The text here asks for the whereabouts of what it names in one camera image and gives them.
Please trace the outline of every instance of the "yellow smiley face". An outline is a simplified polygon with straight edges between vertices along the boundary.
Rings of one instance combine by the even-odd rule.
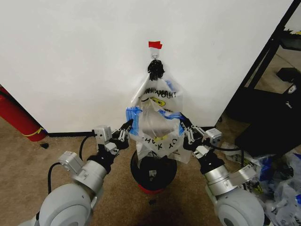
[[[155,101],[160,107],[163,107],[166,103],[163,100],[159,100],[157,98],[151,97],[153,101]]]

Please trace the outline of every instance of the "black wire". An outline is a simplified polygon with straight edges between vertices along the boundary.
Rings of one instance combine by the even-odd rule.
[[[79,157],[80,157],[81,160],[83,160],[83,158],[82,158],[82,152],[83,152],[84,143],[85,143],[85,141],[86,141],[89,137],[94,137],[94,135],[88,135],[88,136],[86,136],[86,137],[83,139],[83,141],[81,142],[81,144],[80,144],[80,147],[79,147]]]
[[[226,152],[233,152],[233,151],[239,151],[239,150],[241,150],[239,147],[238,148],[222,148],[222,147],[214,146],[212,144],[206,144],[206,145],[208,145],[209,147],[215,148],[217,150],[226,151]]]
[[[48,171],[48,178],[47,178],[47,182],[48,182],[48,194],[51,193],[51,172],[52,172],[52,169],[54,166],[56,165],[60,165],[59,162],[56,162],[56,163],[53,163],[50,168],[49,168],[49,171]]]

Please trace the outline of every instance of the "white plastic bag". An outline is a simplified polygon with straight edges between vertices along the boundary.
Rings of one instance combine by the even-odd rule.
[[[127,120],[134,120],[130,137],[137,142],[138,159],[152,153],[187,163],[191,153],[182,147],[179,85],[167,76],[152,81],[148,76],[132,99],[132,106],[126,115]]]

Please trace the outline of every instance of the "baseboard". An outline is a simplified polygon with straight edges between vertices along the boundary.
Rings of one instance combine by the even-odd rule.
[[[50,137],[85,137],[92,136],[94,132],[48,133]]]

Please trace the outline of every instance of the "white wall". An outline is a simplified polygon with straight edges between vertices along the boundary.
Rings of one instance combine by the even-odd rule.
[[[292,0],[0,2],[0,83],[48,132],[113,128],[160,40],[184,113],[212,126]]]
[[[291,30],[295,32],[301,31],[301,4],[297,7],[296,11],[286,23],[285,30]]]

